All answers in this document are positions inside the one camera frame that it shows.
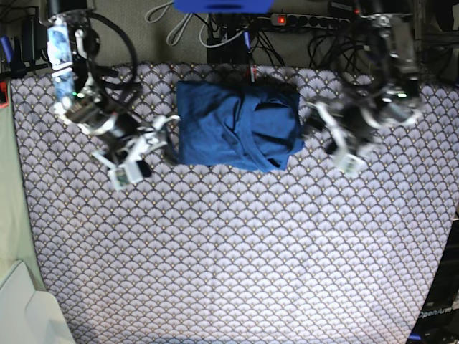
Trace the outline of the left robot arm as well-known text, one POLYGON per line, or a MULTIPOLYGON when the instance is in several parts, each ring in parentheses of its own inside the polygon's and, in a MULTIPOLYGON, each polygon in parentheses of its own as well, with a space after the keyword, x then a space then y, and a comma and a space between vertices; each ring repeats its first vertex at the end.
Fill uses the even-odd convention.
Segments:
POLYGON ((412 6, 408 1, 354 1, 355 20, 337 36, 360 44, 372 65, 373 80, 357 85, 344 75, 336 45, 331 61, 349 101, 333 116, 338 132, 332 136, 328 153, 346 149, 358 155, 382 128, 410 125, 421 113, 420 68, 410 25, 412 6))

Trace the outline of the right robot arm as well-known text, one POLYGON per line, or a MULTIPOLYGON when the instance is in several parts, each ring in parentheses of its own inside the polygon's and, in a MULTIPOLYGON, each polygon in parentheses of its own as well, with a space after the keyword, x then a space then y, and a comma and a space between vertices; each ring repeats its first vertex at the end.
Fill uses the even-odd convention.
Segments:
POLYGON ((96 14, 86 1, 45 1, 47 56, 55 88, 55 114, 104 143, 93 157, 109 169, 138 164, 152 151, 162 150, 171 164, 177 162, 167 124, 175 115, 158 115, 152 123, 133 117, 132 103, 141 94, 137 82, 138 57, 128 35, 106 17, 96 14), (130 77, 109 82, 118 73, 97 64, 100 37, 91 21, 112 29, 131 56, 130 77))

